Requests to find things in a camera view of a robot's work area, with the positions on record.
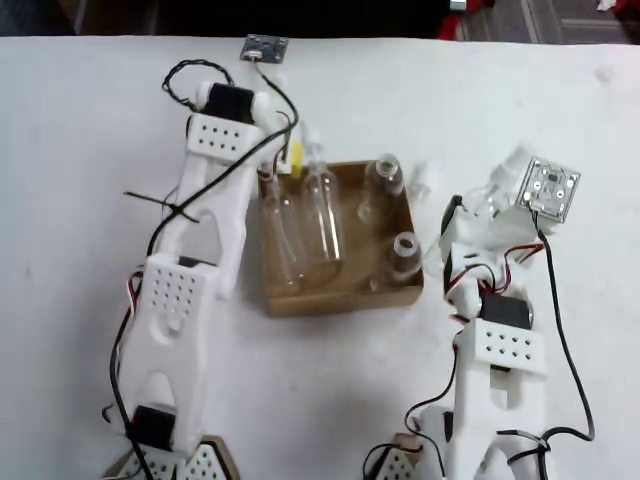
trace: robotic arm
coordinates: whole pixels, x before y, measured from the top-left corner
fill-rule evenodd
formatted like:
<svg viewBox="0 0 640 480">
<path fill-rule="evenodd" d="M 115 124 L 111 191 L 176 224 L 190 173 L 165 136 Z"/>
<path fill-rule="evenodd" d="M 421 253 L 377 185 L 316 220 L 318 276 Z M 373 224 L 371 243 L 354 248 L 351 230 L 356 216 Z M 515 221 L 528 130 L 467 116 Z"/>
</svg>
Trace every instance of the robotic arm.
<svg viewBox="0 0 640 480">
<path fill-rule="evenodd" d="M 203 84 L 187 127 L 180 205 L 282 125 L 268 94 Z M 229 177 L 169 222 L 144 265 L 133 326 L 121 346 L 118 386 L 138 442 L 189 457 L 202 436 L 209 327 L 226 314 L 263 162 L 280 147 L 259 149 Z M 203 240 L 204 250 L 189 239 Z"/>
<path fill-rule="evenodd" d="M 454 197 L 445 212 L 438 242 L 444 296 L 465 326 L 454 341 L 454 410 L 429 407 L 421 424 L 436 432 L 449 480 L 511 478 L 496 475 L 496 451 L 513 458 L 544 447 L 545 338 L 533 323 L 523 262 L 544 249 L 535 243 L 536 228 L 550 234 L 564 221 L 578 180 L 578 173 L 519 149 L 486 187 Z M 533 212 L 540 217 L 535 225 Z M 423 478 L 442 478 L 432 456 L 422 463 Z M 510 466 L 517 480 L 539 478 L 535 456 Z M 550 462 L 547 471 L 557 478 Z"/>
</svg>

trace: glass bottle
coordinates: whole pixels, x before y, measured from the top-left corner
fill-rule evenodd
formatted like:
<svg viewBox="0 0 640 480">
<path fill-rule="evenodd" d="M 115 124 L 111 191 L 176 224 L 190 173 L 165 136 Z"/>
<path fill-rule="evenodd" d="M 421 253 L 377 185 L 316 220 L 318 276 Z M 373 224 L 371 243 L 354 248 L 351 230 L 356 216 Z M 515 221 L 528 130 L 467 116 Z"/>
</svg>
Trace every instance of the glass bottle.
<svg viewBox="0 0 640 480">
<path fill-rule="evenodd" d="M 379 224 L 395 212 L 398 199 L 404 188 L 400 162 L 385 153 L 370 162 L 365 170 L 364 193 L 358 206 L 358 217 L 365 223 Z"/>
<path fill-rule="evenodd" d="M 309 269 L 326 279 L 337 273 L 345 255 L 338 179 L 326 163 L 309 166 L 302 183 L 302 200 Z"/>
<path fill-rule="evenodd" d="M 268 228 L 269 250 L 273 252 L 273 284 L 267 287 L 282 294 L 301 288 L 305 272 L 305 252 L 300 237 L 296 204 L 274 175 L 266 183 L 262 200 Z"/>
<path fill-rule="evenodd" d="M 422 250 L 413 232 L 396 235 L 385 252 L 382 269 L 370 280 L 372 291 L 406 285 L 422 267 Z"/>
</svg>

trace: red object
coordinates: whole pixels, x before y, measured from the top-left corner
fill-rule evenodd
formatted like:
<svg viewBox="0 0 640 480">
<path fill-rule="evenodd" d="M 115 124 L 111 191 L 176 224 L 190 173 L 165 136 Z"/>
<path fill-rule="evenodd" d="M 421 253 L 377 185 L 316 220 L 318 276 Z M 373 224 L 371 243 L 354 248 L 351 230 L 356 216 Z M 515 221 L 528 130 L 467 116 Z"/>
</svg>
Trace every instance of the red object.
<svg viewBox="0 0 640 480">
<path fill-rule="evenodd" d="M 484 0 L 467 0 L 467 13 L 475 12 L 483 6 Z M 460 23 L 459 15 L 447 15 L 440 26 L 438 38 L 440 40 L 455 40 L 458 23 Z"/>
</svg>

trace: yellow tag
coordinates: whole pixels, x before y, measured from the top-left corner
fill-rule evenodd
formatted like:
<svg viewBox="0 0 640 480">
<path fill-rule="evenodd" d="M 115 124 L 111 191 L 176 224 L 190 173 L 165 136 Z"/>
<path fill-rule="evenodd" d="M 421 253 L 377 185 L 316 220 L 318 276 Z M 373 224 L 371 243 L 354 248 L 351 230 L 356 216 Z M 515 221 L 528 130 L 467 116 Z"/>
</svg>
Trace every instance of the yellow tag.
<svg viewBox="0 0 640 480">
<path fill-rule="evenodd" d="M 302 159 L 304 151 L 302 150 L 302 143 L 295 140 L 291 145 L 289 158 L 291 159 L 291 176 L 293 178 L 299 178 L 302 173 Z"/>
</svg>

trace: small glass jar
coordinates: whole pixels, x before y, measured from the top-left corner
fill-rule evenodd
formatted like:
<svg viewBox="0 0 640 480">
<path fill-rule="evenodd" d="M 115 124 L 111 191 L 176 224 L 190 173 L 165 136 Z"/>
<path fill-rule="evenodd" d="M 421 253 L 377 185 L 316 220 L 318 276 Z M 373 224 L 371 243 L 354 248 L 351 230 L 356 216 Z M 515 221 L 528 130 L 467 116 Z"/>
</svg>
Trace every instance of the small glass jar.
<svg viewBox="0 0 640 480">
<path fill-rule="evenodd" d="M 390 153 L 367 165 L 364 192 L 358 206 L 358 217 L 365 223 L 384 223 L 392 216 L 404 188 L 400 162 Z"/>
<path fill-rule="evenodd" d="M 422 267 L 422 250 L 413 232 L 396 235 L 385 252 L 380 272 L 370 279 L 372 291 L 406 285 Z"/>
</svg>

